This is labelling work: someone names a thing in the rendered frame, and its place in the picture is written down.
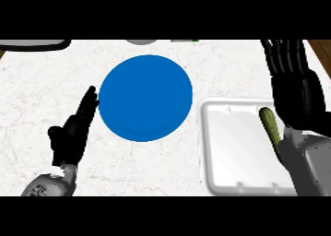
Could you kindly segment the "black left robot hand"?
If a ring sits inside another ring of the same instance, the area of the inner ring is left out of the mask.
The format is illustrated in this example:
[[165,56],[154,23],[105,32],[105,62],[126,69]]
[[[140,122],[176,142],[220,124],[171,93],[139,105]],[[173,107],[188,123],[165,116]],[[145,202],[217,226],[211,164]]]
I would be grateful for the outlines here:
[[52,165],[78,165],[86,148],[89,128],[95,118],[96,87],[90,86],[80,100],[77,112],[68,117],[64,126],[50,126],[47,136],[53,151]]

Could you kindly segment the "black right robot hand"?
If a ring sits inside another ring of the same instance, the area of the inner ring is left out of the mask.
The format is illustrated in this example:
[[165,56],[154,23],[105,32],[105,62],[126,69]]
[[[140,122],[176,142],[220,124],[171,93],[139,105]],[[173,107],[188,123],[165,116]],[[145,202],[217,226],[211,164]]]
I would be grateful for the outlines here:
[[303,41],[260,43],[270,71],[273,106],[284,124],[331,138],[331,112],[325,110],[318,74],[307,66]]

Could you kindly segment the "green squash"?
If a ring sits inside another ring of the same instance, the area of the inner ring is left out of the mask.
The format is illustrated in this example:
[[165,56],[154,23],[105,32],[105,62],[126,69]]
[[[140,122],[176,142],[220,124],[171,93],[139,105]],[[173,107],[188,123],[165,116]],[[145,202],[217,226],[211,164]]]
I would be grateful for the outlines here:
[[273,149],[278,149],[281,137],[279,137],[278,126],[276,126],[276,121],[273,117],[273,112],[269,107],[263,107],[258,110],[258,117],[260,117],[264,130],[267,132],[272,147]]

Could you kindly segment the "blue plate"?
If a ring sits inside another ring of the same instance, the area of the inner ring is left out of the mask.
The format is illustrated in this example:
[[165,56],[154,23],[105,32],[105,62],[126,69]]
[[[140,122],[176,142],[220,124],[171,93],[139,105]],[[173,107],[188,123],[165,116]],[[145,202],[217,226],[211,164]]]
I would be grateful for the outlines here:
[[134,56],[105,76],[97,99],[109,130],[130,141],[157,140],[180,127],[189,114],[189,76],[168,58]]

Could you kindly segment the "white tray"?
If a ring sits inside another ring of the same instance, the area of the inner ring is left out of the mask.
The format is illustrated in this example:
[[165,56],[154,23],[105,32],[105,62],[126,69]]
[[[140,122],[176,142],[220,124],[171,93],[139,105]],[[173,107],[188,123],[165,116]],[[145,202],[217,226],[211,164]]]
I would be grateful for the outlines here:
[[198,104],[201,185],[210,196],[294,196],[258,111],[264,98],[207,97]]

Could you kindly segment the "dark-rimmed grey appliance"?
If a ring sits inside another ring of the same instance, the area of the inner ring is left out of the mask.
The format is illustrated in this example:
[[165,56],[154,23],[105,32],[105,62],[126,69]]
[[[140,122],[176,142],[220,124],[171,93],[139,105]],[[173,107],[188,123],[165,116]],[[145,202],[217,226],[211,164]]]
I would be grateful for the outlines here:
[[0,50],[12,52],[44,52],[62,50],[69,40],[0,40]]

